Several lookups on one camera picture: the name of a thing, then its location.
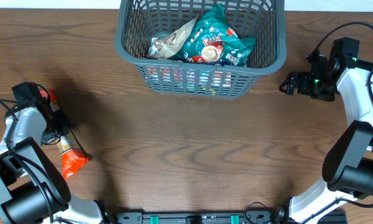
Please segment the Kleenex tissue multipack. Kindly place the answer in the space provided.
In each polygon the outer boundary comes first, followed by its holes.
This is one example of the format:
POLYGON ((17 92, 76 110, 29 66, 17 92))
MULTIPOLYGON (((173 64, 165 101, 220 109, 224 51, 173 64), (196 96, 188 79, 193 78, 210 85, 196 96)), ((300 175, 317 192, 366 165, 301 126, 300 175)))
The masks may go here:
POLYGON ((233 76, 223 72, 210 74, 208 70, 147 67, 142 78, 157 91, 216 95, 220 88, 231 87, 233 76))

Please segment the beige brown snack pouch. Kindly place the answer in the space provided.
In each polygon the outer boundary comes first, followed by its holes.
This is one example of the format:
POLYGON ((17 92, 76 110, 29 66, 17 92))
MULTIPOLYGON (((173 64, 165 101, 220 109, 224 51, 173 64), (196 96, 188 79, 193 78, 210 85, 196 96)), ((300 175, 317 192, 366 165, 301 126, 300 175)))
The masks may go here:
POLYGON ((179 52, 186 39, 190 36, 197 18, 193 18, 166 37, 153 38, 147 53, 148 58, 168 59, 179 52))

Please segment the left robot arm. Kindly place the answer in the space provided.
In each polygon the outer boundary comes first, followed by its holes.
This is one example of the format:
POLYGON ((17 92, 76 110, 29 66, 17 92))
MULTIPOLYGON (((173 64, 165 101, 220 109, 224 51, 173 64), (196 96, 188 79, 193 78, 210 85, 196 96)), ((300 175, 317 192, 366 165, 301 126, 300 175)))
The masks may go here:
POLYGON ((57 168, 41 149, 70 132, 62 110, 33 82, 12 87, 0 142, 0 218, 4 223, 115 223, 103 202, 70 193, 57 168))

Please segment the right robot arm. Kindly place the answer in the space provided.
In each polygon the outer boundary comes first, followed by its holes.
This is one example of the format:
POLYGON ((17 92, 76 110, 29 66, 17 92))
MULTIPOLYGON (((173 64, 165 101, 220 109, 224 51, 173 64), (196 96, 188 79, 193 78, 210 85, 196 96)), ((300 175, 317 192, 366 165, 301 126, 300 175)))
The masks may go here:
POLYGON ((291 72, 279 90, 316 100, 340 94, 348 127, 327 153, 321 178, 280 207, 276 223, 328 223, 340 206, 373 196, 373 63, 359 59, 360 42, 343 37, 329 57, 315 50, 309 72, 291 72))

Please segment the green Nescafe 3-in-1 bag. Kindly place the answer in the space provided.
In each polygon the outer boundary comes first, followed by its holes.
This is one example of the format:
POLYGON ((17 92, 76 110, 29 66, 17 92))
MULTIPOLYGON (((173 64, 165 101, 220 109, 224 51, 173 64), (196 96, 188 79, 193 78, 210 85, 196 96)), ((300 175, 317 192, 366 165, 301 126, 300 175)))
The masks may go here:
POLYGON ((245 66, 257 39, 241 39, 226 22, 222 4, 213 6, 195 24, 182 48, 171 60, 208 65, 245 66))

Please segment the orange spaghetti packet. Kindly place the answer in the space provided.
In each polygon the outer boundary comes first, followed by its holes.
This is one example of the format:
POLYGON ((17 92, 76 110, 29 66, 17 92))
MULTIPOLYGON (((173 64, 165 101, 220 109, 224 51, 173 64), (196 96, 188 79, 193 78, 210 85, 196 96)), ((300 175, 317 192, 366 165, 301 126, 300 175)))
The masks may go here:
POLYGON ((82 146, 71 131, 71 124, 66 114, 59 108, 53 90, 40 90, 47 100, 50 98, 50 109, 53 112, 53 127, 47 127, 42 138, 44 145, 56 145, 62 158, 62 176, 64 179, 76 174, 88 161, 82 146))

